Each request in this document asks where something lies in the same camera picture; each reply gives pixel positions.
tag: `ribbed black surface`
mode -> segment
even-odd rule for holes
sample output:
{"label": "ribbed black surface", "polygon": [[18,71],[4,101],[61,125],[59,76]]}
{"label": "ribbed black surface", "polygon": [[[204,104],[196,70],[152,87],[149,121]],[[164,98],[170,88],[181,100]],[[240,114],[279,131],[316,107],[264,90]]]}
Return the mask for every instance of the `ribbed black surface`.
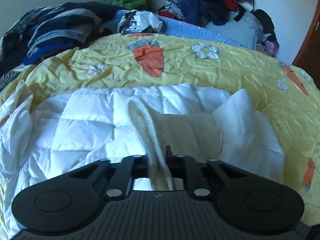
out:
{"label": "ribbed black surface", "polygon": [[209,202],[196,201],[184,191],[132,191],[123,201],[108,203],[97,219],[64,236],[20,232],[14,240],[301,240],[294,232],[253,236],[220,219]]}

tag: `metal screw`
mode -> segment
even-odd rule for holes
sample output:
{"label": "metal screw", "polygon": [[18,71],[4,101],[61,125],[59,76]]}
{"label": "metal screw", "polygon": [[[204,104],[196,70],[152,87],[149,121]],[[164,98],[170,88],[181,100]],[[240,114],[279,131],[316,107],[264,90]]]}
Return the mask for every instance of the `metal screw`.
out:
{"label": "metal screw", "polygon": [[210,191],[205,189],[205,188],[198,188],[194,191],[195,195],[196,196],[199,196],[199,197],[206,197],[210,194]]}
{"label": "metal screw", "polygon": [[119,197],[122,195],[122,191],[119,190],[119,189],[116,189],[116,188],[113,188],[113,189],[109,189],[107,191],[107,196],[108,197]]}

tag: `white flower print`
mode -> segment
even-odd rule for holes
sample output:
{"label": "white flower print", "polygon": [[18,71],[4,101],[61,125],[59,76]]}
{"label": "white flower print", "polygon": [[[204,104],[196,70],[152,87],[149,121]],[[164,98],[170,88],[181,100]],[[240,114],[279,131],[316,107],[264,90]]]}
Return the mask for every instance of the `white flower print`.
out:
{"label": "white flower print", "polygon": [[301,74],[308,79],[309,82],[313,82],[313,78],[309,76],[307,72],[305,72],[303,69],[301,70]]}
{"label": "white flower print", "polygon": [[196,55],[200,59],[205,59],[205,58],[218,59],[219,58],[219,55],[218,55],[219,49],[210,44],[198,42],[198,44],[196,45],[191,45],[190,48],[192,51],[196,53]]}
{"label": "white flower print", "polygon": [[286,92],[286,93],[288,92],[287,85],[281,79],[277,79],[277,86],[278,86],[278,88],[280,88],[284,92]]}
{"label": "white flower print", "polygon": [[99,76],[104,71],[104,65],[91,66],[89,65],[89,70],[87,71],[88,75]]}

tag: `wooden door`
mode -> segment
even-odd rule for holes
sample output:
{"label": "wooden door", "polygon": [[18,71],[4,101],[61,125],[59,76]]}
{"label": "wooden door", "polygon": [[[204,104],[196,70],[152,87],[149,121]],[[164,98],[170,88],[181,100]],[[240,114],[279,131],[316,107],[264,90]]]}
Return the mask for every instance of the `wooden door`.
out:
{"label": "wooden door", "polygon": [[320,89],[320,0],[309,31],[292,65],[304,69]]}

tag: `purple bag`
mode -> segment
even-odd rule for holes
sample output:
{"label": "purple bag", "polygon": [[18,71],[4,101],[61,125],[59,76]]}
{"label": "purple bag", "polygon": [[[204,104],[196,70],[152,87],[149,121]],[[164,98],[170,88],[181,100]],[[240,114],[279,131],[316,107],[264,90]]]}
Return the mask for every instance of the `purple bag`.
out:
{"label": "purple bag", "polygon": [[272,41],[266,40],[262,44],[265,47],[264,48],[265,52],[270,53],[273,56],[275,56],[278,53],[280,48],[280,45],[278,42],[272,42]]}

